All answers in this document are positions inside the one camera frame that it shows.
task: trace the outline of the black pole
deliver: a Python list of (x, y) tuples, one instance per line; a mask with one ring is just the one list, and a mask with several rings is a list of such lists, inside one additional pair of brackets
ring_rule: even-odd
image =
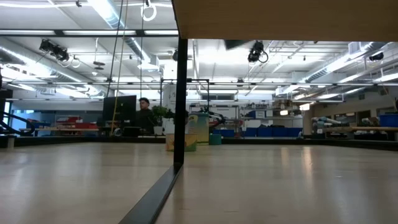
[(160, 78), (160, 107), (162, 107), (163, 78)]
[(174, 164), (184, 163), (185, 101), (187, 99), (188, 39), (178, 38), (177, 91), (175, 97)]
[(207, 110), (210, 113), (210, 81), (207, 80)]

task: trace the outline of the person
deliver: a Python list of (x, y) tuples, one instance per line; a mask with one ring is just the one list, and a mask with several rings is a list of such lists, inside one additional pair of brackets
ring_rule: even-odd
[(143, 97), (139, 99), (140, 111), (137, 111), (136, 123), (140, 128), (153, 134), (157, 121), (154, 118), (154, 113), (149, 109), (149, 105), (150, 103), (147, 98)]

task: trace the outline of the computer monitor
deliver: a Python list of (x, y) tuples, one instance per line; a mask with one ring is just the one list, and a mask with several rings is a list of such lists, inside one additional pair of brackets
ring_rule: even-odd
[[(112, 121), (115, 97), (104, 99), (103, 121)], [(116, 102), (115, 121), (129, 121), (131, 126), (136, 123), (137, 96), (119, 96)]]

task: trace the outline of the wooden tabletop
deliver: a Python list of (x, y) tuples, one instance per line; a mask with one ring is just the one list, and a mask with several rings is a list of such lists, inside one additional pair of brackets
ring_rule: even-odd
[(173, 0), (184, 39), (398, 41), (397, 0)]

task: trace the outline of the table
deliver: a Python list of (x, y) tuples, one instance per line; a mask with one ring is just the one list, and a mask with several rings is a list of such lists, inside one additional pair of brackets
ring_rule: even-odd
[(346, 133), (347, 138), (354, 139), (355, 131), (385, 131), (390, 133), (398, 133), (398, 128), (394, 127), (334, 127), (323, 128), (324, 133)]
[[(20, 131), (29, 131), (30, 128), (20, 128)], [(35, 128), (34, 136), (37, 137), (39, 131), (99, 131), (98, 128)]]

